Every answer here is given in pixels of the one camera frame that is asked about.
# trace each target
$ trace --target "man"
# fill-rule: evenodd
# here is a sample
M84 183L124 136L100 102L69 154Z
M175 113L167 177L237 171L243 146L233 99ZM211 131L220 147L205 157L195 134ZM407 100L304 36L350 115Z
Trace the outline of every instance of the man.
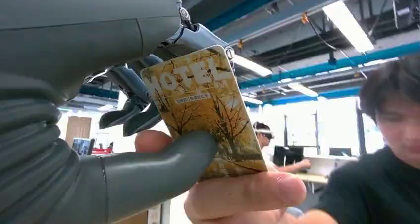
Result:
M335 171L319 203L303 217L284 215L285 208L304 200L302 184L291 175L265 172L195 185L185 203L191 221L419 224L420 56L384 65L369 77L360 99L362 110L376 122L387 146Z
M255 131L255 135L257 136L258 144L260 145L261 149L268 146L270 144L270 141L274 139L274 135L270 127L265 125L264 123L255 122L253 124L253 128ZM277 170L279 172L284 172L284 173L298 173L300 170L311 167L311 162L308 159L303 159L292 165L277 166L270 160L269 156L267 156L264 153L263 153L263 156L270 170L274 169L274 170Z

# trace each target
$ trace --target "ceiling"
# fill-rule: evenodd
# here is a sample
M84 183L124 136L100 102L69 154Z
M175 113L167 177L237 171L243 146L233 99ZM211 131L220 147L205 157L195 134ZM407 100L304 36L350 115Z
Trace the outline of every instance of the ceiling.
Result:
M252 96L270 102L301 96L290 90L287 84L279 82L285 77L310 77L309 82L304 80L302 83L319 93L326 93L357 88L371 73L374 67L358 66L358 62L366 63L367 59L358 59L360 53L322 13L322 6L334 1L337 0L183 0L183 5L189 10L193 22L203 24L230 43L237 54L273 71L272 76L261 78L252 71L236 66L240 88L247 94L251 92ZM371 39L375 44L372 55L382 49L408 43L409 40L420 40L410 36L417 30L416 25L396 28L393 0L343 1L360 25L366 31L372 31ZM308 13L314 28L302 23L303 12ZM242 48L237 46L239 39L243 41ZM323 40L338 50L333 50ZM330 55L337 60L336 65L328 63ZM346 56L355 59L343 62ZM338 73L328 78L316 75L317 71L340 68L346 68L347 72L336 70ZM291 73L297 70L305 70L305 73L302 72L300 76ZM102 76L84 85L80 96L116 100L118 87Z

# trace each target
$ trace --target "human hand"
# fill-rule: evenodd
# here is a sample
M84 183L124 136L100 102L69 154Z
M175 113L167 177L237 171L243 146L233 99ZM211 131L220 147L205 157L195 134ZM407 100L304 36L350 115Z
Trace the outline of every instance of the human hand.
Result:
M136 137L136 151L158 152L171 141L162 132L143 131ZM263 172L197 183L184 207L193 224L278 224L286 208L305 197L305 186L294 175Z
M310 168L311 167L311 161L308 159L303 159L299 162L301 168Z

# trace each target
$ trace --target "robotic finger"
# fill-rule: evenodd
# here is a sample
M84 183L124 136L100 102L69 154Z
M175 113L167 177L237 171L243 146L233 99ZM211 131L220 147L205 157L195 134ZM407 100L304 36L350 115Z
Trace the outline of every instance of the robotic finger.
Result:
M128 135L155 124L160 118L135 65L227 46L185 21L181 5L0 0L0 223L111 223L199 179L217 150L207 133L187 134L157 154L80 157L59 138L57 126L57 107L102 73L114 76L129 98L102 127L123 124ZM118 66L126 63L129 68Z

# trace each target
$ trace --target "ceiling light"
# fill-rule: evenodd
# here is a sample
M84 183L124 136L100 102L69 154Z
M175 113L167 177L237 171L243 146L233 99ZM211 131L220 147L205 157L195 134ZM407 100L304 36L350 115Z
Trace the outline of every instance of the ceiling light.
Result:
M288 82L292 82L292 79L291 78L285 78L285 79L280 80L278 83L281 84L281 83L288 83Z
M343 1L325 6L323 10L357 51L366 52L374 49L372 42Z
M308 89L307 87L303 86L299 83L290 83L287 86L289 86L291 89L296 90L298 92L301 92L304 95L307 95L309 97L318 97L318 93L314 90Z
M99 111L106 111L112 109L114 106L111 104L106 104L98 108Z
M372 65L377 65L377 64L384 64L384 63L388 63L391 61L397 61L399 60L399 58L391 58L391 59L378 59L378 60L374 60L368 63L363 64L363 66L372 66Z
M273 74L273 71L238 55L234 55L233 62L264 77Z
M263 104L263 103L264 103L264 102L263 102L263 101L261 101L261 100L254 99L254 98L250 98L250 97L247 97L247 96L242 96L242 99L243 99L245 102L249 102L249 103L253 103L253 104Z

